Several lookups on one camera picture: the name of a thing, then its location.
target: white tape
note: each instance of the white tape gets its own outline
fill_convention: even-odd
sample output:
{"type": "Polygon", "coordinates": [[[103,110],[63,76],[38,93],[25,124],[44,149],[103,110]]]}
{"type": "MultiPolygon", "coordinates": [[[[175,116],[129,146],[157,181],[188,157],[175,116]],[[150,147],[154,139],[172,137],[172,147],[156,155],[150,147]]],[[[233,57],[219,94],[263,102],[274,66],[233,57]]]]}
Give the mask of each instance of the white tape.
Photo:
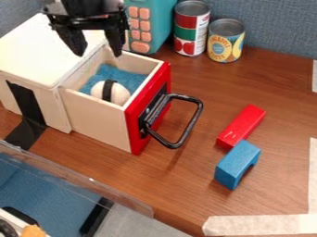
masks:
{"type": "Polygon", "coordinates": [[[311,138],[308,215],[209,217],[203,231],[206,236],[317,233],[317,139],[311,138]]]}
{"type": "Polygon", "coordinates": [[[317,233],[317,215],[210,217],[206,236],[317,233]]]}
{"type": "Polygon", "coordinates": [[[317,93],[317,60],[313,61],[312,69],[312,90],[317,93]]]}
{"type": "Polygon", "coordinates": [[[317,214],[317,139],[311,138],[309,214],[317,214]]]}

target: pink button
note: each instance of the pink button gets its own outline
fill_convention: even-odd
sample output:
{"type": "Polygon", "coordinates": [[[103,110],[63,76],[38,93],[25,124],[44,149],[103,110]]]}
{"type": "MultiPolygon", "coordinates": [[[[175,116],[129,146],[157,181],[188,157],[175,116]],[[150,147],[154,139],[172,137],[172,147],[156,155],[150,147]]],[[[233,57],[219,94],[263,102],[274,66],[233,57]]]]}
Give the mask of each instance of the pink button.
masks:
{"type": "Polygon", "coordinates": [[[141,19],[149,19],[150,18],[150,10],[148,8],[140,9],[140,18],[141,19]]]}
{"type": "Polygon", "coordinates": [[[129,7],[129,15],[130,17],[132,18],[137,18],[139,15],[138,15],[138,10],[139,8],[136,7],[136,6],[130,6],[129,7]]]}
{"type": "Polygon", "coordinates": [[[146,54],[150,50],[150,45],[148,45],[147,43],[134,41],[131,44],[131,48],[135,52],[140,52],[140,53],[146,54]]]}
{"type": "Polygon", "coordinates": [[[140,31],[133,30],[133,31],[131,31],[131,35],[132,35],[132,37],[135,40],[140,40],[141,39],[140,31]]]}
{"type": "Polygon", "coordinates": [[[140,27],[142,31],[150,31],[151,30],[151,23],[147,20],[141,20],[140,27]]]}
{"type": "Polygon", "coordinates": [[[138,19],[130,19],[130,25],[133,29],[139,29],[140,21],[138,19]]]}
{"type": "Polygon", "coordinates": [[[144,42],[151,42],[152,40],[152,35],[149,32],[142,32],[141,33],[141,39],[144,42]]]}

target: food can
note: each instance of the food can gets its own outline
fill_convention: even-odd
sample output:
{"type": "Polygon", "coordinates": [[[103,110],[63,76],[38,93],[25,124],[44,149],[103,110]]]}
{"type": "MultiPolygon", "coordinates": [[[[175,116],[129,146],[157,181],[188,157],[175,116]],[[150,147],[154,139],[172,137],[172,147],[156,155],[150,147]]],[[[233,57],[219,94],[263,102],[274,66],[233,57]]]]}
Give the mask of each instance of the food can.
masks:
{"type": "Polygon", "coordinates": [[[237,19],[217,19],[209,26],[208,55],[217,62],[235,62],[241,57],[246,31],[237,19]]]}
{"type": "Polygon", "coordinates": [[[198,56],[206,50],[210,7],[201,1],[184,1],[175,7],[174,50],[198,56]]]}

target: black drawer handle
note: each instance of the black drawer handle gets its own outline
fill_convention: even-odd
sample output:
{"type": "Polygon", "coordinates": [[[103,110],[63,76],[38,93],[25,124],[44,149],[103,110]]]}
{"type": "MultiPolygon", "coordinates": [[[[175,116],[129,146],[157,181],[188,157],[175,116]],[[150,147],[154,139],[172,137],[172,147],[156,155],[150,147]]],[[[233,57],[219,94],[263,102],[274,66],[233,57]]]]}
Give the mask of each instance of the black drawer handle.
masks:
{"type": "Polygon", "coordinates": [[[154,137],[156,140],[158,140],[164,146],[166,146],[170,149],[177,149],[177,148],[181,147],[184,144],[184,142],[186,141],[190,132],[194,128],[197,120],[199,119],[199,117],[202,113],[202,110],[203,110],[202,101],[195,98],[195,97],[183,95],[183,94],[166,94],[159,99],[157,105],[154,107],[154,109],[151,111],[151,113],[149,113],[146,116],[145,126],[144,126],[145,133],[150,134],[152,137],[154,137]],[[187,101],[190,103],[197,104],[197,110],[196,110],[194,116],[192,117],[190,122],[187,124],[187,127],[184,130],[182,136],[180,137],[180,139],[176,143],[171,143],[171,142],[167,141],[165,138],[163,138],[161,135],[159,135],[157,132],[155,132],[151,129],[152,124],[158,118],[160,113],[163,111],[163,109],[166,107],[166,105],[173,99],[184,100],[184,101],[187,101]]]}

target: white ball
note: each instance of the white ball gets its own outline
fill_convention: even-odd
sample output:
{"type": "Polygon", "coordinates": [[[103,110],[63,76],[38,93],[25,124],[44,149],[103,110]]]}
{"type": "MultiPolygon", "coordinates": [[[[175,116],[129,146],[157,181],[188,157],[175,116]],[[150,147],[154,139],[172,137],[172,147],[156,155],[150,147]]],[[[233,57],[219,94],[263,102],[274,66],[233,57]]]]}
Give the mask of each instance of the white ball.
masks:
{"type": "MultiPolygon", "coordinates": [[[[95,98],[102,99],[102,92],[104,90],[105,81],[100,81],[96,83],[91,91],[91,95],[95,98]]],[[[113,83],[111,89],[111,103],[118,106],[124,106],[124,104],[130,98],[130,92],[121,84],[113,83]]]]}

